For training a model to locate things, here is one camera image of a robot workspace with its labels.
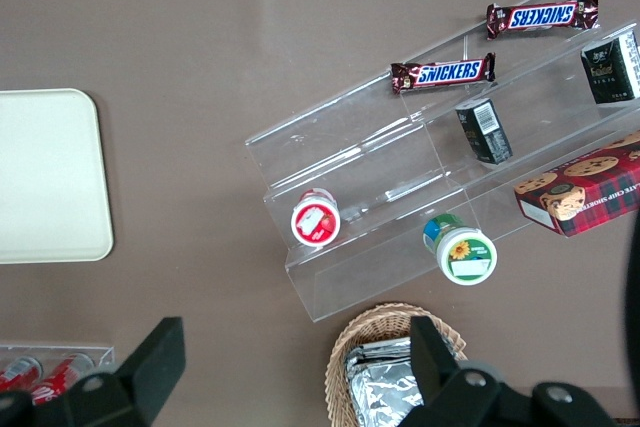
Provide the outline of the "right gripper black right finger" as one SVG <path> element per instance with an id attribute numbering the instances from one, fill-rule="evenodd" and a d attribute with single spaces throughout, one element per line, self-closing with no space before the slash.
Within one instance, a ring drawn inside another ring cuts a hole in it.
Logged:
<path id="1" fill-rule="evenodd" d="M 411 368 L 423 405 L 407 415 L 409 426 L 529 426 L 530 399 L 498 380 L 482 364 L 459 364 L 434 322 L 414 316 Z"/>

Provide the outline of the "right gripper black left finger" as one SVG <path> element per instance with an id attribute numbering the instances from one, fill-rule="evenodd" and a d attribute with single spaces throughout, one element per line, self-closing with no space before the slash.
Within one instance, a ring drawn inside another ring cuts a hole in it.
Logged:
<path id="1" fill-rule="evenodd" d="M 165 317 L 114 371 L 81 378 L 35 408 L 36 426 L 150 426 L 186 365 L 183 319 Z"/>

